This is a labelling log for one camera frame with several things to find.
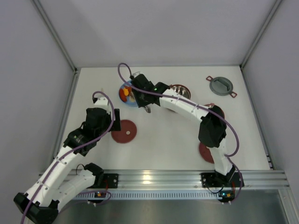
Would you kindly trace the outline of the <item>beige round food slice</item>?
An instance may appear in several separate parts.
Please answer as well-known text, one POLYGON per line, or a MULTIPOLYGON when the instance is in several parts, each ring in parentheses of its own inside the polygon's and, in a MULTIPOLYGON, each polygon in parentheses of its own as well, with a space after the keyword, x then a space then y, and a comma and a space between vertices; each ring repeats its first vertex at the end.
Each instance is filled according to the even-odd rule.
POLYGON ((132 102, 132 103, 135 103, 135 102, 136 102, 134 96, 129 96, 129 100, 130 100, 130 102, 132 102))

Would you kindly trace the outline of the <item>metal tongs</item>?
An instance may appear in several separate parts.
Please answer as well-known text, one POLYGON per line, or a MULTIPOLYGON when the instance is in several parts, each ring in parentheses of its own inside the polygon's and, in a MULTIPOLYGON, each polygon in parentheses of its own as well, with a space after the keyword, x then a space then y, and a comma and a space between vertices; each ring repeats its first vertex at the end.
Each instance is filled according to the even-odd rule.
POLYGON ((151 113, 151 108, 148 105, 144 107, 144 110, 146 113, 151 113))

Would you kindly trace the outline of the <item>orange carrot food piece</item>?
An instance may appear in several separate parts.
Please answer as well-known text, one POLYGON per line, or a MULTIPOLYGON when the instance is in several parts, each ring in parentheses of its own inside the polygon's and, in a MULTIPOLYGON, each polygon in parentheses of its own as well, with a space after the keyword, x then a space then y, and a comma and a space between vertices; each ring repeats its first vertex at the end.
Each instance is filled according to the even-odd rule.
POLYGON ((129 96, 130 94, 131 94, 131 87, 129 87, 129 86, 124 86, 123 87, 123 93, 124 93, 124 95, 127 97, 127 96, 129 96))

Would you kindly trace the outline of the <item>red sausage food piece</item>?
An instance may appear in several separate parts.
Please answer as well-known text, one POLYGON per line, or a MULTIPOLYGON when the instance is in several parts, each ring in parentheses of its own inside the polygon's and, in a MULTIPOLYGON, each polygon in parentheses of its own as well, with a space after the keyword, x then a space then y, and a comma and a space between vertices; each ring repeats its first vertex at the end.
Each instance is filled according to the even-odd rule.
POLYGON ((119 89, 119 97, 122 100, 122 102, 127 102, 127 96, 125 95, 123 89, 119 89))

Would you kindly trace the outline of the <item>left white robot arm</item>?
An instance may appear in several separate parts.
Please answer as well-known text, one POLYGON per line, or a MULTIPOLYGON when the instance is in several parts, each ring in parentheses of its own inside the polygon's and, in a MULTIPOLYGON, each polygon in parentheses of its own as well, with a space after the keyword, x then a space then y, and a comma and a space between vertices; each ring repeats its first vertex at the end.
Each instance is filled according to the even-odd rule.
POLYGON ((119 109, 108 112, 102 108, 88 108, 85 121, 68 134, 44 174, 25 193, 18 193, 14 197, 20 212, 35 224, 51 224, 62 208, 81 191, 99 188, 104 170, 94 163, 84 165, 83 170, 68 183, 64 183, 64 180, 72 168, 96 147, 102 135, 119 130, 119 109))

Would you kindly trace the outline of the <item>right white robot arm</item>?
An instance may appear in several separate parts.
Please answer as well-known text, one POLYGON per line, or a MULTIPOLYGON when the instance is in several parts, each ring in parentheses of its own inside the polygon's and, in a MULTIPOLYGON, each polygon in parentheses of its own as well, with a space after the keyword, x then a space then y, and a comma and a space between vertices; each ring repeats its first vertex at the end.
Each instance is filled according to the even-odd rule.
POLYGON ((138 107, 156 104, 172 110, 199 125, 199 142, 210 150, 214 161, 215 174, 211 184, 218 182, 228 186, 236 167, 229 161, 226 148, 228 123, 224 113, 217 106, 201 106, 179 95, 170 86, 158 82, 153 84, 143 74, 130 75, 130 83, 138 107))

